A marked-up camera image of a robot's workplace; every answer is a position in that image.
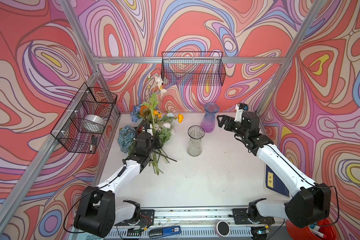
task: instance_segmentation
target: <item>patterned wall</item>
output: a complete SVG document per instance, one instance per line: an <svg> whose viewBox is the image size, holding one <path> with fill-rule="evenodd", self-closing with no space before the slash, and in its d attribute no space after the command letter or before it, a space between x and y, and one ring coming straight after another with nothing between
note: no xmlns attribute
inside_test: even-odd
<svg viewBox="0 0 360 240"><path fill-rule="evenodd" d="M339 239L360 239L360 0L328 1L262 120L290 161L336 186Z"/></svg>
<svg viewBox="0 0 360 240"><path fill-rule="evenodd" d="M58 2L0 0L0 205L92 73ZM2 239L62 238L62 216L91 184L114 120L96 154L56 148Z"/></svg>
<svg viewBox="0 0 360 240"><path fill-rule="evenodd" d="M221 50L225 56L284 56L310 0L82 0L75 8L97 56L161 56L162 51ZM161 65L100 66L119 95L120 111L144 101L148 74ZM232 110L238 102L254 108L277 66L230 64L223 87L165 86L160 106L168 111L202 111L216 102Z"/></svg>

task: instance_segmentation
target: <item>purple glass vase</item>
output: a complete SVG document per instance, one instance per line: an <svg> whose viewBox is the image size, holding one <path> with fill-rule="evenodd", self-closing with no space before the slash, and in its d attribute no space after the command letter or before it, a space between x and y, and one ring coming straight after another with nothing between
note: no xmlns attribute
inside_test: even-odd
<svg viewBox="0 0 360 240"><path fill-rule="evenodd" d="M205 115L201 127L205 132L212 132L215 129L215 114L220 110L216 103L207 103L204 105Z"/></svg>

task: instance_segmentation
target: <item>glass vase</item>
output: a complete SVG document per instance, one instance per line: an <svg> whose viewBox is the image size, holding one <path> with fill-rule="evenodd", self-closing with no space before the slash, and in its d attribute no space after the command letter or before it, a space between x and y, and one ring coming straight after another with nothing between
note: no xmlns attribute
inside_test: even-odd
<svg viewBox="0 0 360 240"><path fill-rule="evenodd" d="M207 103L204 105L205 115L201 127L205 132L212 132L215 129L215 114L220 110L216 103Z"/></svg>
<svg viewBox="0 0 360 240"><path fill-rule="evenodd" d="M205 135L205 131L200 126L192 126L188 129L188 135L190 137L187 153L191 156L199 156L202 153L202 138Z"/></svg>

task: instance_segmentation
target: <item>wire mesh basket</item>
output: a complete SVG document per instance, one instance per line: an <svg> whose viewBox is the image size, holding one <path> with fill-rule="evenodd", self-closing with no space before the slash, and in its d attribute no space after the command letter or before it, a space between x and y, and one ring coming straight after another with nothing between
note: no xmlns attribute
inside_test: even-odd
<svg viewBox="0 0 360 240"><path fill-rule="evenodd" d="M164 85L222 86L226 76L221 51L162 52Z"/></svg>
<svg viewBox="0 0 360 240"><path fill-rule="evenodd" d="M116 100L117 95L108 90L87 86L67 122L54 137L68 152L94 154ZM88 116L96 117L96 122Z"/></svg>

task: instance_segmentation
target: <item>blue flower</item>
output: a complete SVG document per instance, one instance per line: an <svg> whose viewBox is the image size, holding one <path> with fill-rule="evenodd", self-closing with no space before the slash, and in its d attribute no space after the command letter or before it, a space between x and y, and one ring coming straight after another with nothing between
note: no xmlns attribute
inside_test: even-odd
<svg viewBox="0 0 360 240"><path fill-rule="evenodd" d="M119 138L117 142L119 143L120 150L123 153L129 152L129 146L133 143L133 138L135 137L135 129L130 125L127 125L120 129L119 131Z"/></svg>
<svg viewBox="0 0 360 240"><path fill-rule="evenodd" d="M140 115L140 108L141 106L133 107L133 110L130 113L130 116L132 117L132 122L137 122L139 120L139 117L137 115Z"/></svg>

